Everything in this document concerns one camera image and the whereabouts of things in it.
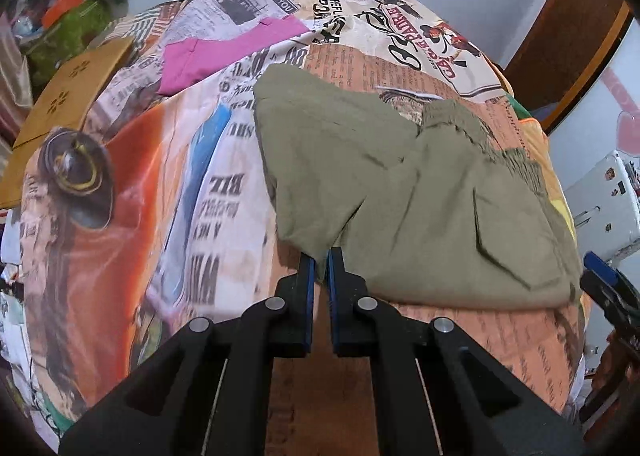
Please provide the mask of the olive green pants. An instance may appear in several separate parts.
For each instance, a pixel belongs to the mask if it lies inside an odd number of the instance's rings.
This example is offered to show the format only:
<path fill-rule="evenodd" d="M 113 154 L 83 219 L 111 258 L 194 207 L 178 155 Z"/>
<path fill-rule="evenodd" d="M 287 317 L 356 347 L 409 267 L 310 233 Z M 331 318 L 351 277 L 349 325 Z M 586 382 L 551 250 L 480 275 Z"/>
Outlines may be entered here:
<path fill-rule="evenodd" d="M 579 298 L 575 240 L 540 165 L 495 147 L 464 105 L 427 103 L 412 121 L 284 64 L 254 97 L 279 239 L 318 265 L 340 247 L 371 293 L 398 303 L 510 311 Z"/>

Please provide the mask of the yellow orange plush blanket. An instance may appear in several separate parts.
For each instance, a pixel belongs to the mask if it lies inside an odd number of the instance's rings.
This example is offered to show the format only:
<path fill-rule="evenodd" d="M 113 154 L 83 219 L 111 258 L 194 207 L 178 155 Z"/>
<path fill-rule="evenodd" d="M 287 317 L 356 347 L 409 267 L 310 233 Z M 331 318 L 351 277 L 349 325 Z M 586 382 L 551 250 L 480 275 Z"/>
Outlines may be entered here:
<path fill-rule="evenodd" d="M 499 66 L 492 63 L 489 59 L 486 59 L 486 61 L 500 80 L 502 88 L 506 93 L 506 98 L 510 101 L 512 109 L 520 121 L 520 127 L 524 132 L 525 145 L 530 156 L 540 165 L 542 178 L 544 178 L 544 184 L 546 185 L 551 204 L 562 215 L 567 228 L 570 230 L 570 234 L 573 236 L 574 242 L 577 242 L 576 229 L 572 214 L 570 213 L 570 207 L 567 205 L 560 180 L 555 175 L 553 169 L 549 153 L 548 135 L 546 135 L 544 129 L 542 129 L 539 121 L 530 115 L 520 102 L 515 100 L 511 84 Z"/>

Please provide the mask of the brown wooden door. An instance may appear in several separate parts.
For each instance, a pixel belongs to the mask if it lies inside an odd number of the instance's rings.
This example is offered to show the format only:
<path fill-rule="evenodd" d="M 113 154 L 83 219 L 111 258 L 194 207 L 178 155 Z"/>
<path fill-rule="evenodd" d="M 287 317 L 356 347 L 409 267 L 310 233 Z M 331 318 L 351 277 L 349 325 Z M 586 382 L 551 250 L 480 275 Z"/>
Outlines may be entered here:
<path fill-rule="evenodd" d="M 551 131 L 586 94 L 630 27 L 626 0 L 546 0 L 506 79 L 514 97 Z"/>

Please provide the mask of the pink garment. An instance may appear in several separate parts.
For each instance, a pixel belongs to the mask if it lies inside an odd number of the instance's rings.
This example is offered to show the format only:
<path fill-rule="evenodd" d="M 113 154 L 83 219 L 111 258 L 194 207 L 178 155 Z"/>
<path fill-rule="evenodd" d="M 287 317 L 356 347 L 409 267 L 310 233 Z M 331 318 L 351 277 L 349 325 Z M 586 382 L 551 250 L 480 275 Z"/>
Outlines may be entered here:
<path fill-rule="evenodd" d="M 295 16 L 265 18 L 238 37 L 224 40 L 187 38 L 173 42 L 163 52 L 161 96 L 170 97 L 250 54 L 298 37 L 309 28 Z"/>

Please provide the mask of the striped pink curtain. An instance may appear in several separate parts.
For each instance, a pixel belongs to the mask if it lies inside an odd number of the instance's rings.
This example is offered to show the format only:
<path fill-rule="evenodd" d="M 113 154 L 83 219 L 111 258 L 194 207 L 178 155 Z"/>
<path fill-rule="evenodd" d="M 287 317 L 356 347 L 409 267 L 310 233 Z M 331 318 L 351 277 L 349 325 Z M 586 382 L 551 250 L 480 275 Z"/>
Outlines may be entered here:
<path fill-rule="evenodd" d="M 0 19 L 1 137 L 12 145 L 32 109 L 28 63 L 17 47 L 6 13 Z"/>

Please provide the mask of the green storage basket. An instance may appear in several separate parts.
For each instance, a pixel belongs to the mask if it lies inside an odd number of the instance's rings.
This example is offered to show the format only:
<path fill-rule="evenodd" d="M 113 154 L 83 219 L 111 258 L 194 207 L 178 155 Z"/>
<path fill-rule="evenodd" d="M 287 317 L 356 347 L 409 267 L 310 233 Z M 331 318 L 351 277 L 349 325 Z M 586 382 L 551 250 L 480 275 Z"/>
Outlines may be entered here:
<path fill-rule="evenodd" d="M 21 51 L 27 59 L 32 88 L 46 86 L 58 68 L 83 53 L 111 20 L 111 11 L 103 0 L 85 0 L 40 37 L 23 44 Z"/>

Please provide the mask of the orange box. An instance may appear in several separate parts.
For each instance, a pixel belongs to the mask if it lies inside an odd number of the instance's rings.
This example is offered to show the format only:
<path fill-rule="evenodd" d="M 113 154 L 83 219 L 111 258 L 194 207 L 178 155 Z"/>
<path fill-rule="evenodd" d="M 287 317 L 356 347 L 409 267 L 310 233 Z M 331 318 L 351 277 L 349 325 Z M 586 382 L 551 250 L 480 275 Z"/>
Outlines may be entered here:
<path fill-rule="evenodd" d="M 62 16 L 70 10 L 80 6 L 85 0 L 57 0 L 55 3 L 44 13 L 41 23 L 45 30 L 48 30 L 57 20 L 60 20 Z"/>

